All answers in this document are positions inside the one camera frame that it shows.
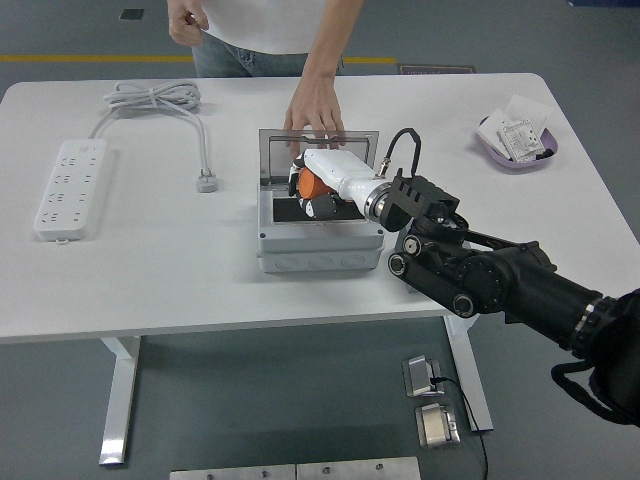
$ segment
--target electrical outlet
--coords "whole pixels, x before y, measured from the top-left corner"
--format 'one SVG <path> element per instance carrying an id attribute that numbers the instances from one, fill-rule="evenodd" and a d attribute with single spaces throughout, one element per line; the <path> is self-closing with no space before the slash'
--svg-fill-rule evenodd
<path id="1" fill-rule="evenodd" d="M 41 239 L 66 243 L 93 233 L 108 183 L 107 154 L 102 139 L 62 144 L 34 222 Z"/>

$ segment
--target white cable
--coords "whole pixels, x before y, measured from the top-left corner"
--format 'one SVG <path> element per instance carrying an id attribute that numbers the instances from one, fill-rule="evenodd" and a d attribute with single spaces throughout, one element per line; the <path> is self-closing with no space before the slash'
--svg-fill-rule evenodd
<path id="1" fill-rule="evenodd" d="M 201 192 L 213 192 L 218 189 L 216 176 L 211 172 L 207 159 L 207 135 L 200 118 L 189 110 L 200 105 L 200 91 L 194 82 L 179 80 L 145 88 L 133 82 L 118 82 L 116 90 L 105 95 L 109 113 L 103 117 L 91 132 L 89 138 L 95 138 L 102 126 L 114 112 L 126 110 L 177 110 L 194 120 L 200 135 L 201 169 L 198 188 Z"/>

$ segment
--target yellow floor line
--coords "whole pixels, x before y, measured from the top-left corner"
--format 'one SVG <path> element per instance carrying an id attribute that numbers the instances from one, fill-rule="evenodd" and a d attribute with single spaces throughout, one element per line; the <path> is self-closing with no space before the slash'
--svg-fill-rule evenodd
<path id="1" fill-rule="evenodd" d="M 379 64 L 393 64 L 398 63 L 394 57 L 344 57 L 344 63 L 379 63 Z"/>
<path id="2" fill-rule="evenodd" d="M 191 63 L 191 55 L 0 55 L 0 62 Z M 347 64 L 396 64 L 393 57 L 344 57 Z"/>

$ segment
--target human arm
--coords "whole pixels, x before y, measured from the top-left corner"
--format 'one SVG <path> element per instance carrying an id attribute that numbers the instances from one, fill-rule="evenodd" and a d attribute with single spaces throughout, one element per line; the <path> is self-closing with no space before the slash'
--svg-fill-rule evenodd
<path id="1" fill-rule="evenodd" d="M 202 43 L 202 30 L 209 28 L 207 15 L 200 0 L 167 0 L 169 35 L 187 47 Z"/>
<path id="2" fill-rule="evenodd" d="M 338 61 L 364 0 L 327 0 L 318 33 L 287 109 L 284 129 L 343 131 L 334 89 Z"/>

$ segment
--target black cable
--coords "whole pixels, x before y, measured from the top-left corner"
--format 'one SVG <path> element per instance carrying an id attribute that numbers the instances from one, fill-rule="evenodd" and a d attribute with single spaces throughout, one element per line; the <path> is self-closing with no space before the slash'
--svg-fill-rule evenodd
<path id="1" fill-rule="evenodd" d="M 587 392 L 580 384 L 569 380 L 566 377 L 568 373 L 585 372 L 590 368 L 593 368 L 593 364 L 586 360 L 575 363 L 563 363 L 556 365 L 551 369 L 551 378 L 560 388 L 567 392 L 571 398 L 587 407 L 592 413 L 595 413 L 600 418 L 618 425 L 632 424 L 632 421 L 629 418 L 625 417 L 620 412 L 601 405 L 595 398 L 589 395 L 589 392 Z"/>
<path id="2" fill-rule="evenodd" d="M 484 445 L 484 438 L 482 437 L 483 432 L 481 432 L 480 427 L 478 427 L 478 422 L 476 422 L 476 417 L 473 415 L 473 409 L 471 408 L 469 399 L 465 395 L 464 390 L 462 390 L 462 387 L 460 386 L 460 384 L 455 380 L 448 377 L 433 377 L 431 379 L 432 385 L 436 385 L 442 382 L 453 383 L 456 386 L 456 388 L 460 390 L 460 393 L 462 394 L 462 398 L 464 399 L 464 402 L 467 404 L 467 407 L 469 408 L 469 413 L 471 414 L 471 420 L 473 420 L 473 423 L 476 426 L 476 430 L 478 430 L 478 437 L 480 438 L 480 444 L 482 445 L 482 454 L 484 455 L 484 475 L 482 476 L 482 478 L 483 480 L 487 480 L 487 478 L 489 477 L 489 458 L 487 457 L 487 448 Z"/>
<path id="3" fill-rule="evenodd" d="M 396 142 L 405 133 L 411 135 L 411 138 L 413 138 L 413 141 L 416 144 L 416 148 L 413 151 L 413 163 L 411 164 L 411 176 L 414 177 L 416 175 L 416 170 L 418 169 L 418 161 L 420 160 L 420 149 L 422 148 L 422 140 L 420 140 L 420 135 L 418 135 L 418 132 L 416 132 L 413 128 L 403 128 L 398 133 L 396 133 L 396 136 L 393 137 L 393 140 L 391 140 L 391 144 L 389 145 L 387 156 L 385 158 L 391 160 L 391 153 L 393 152 L 393 148 L 396 146 Z"/>

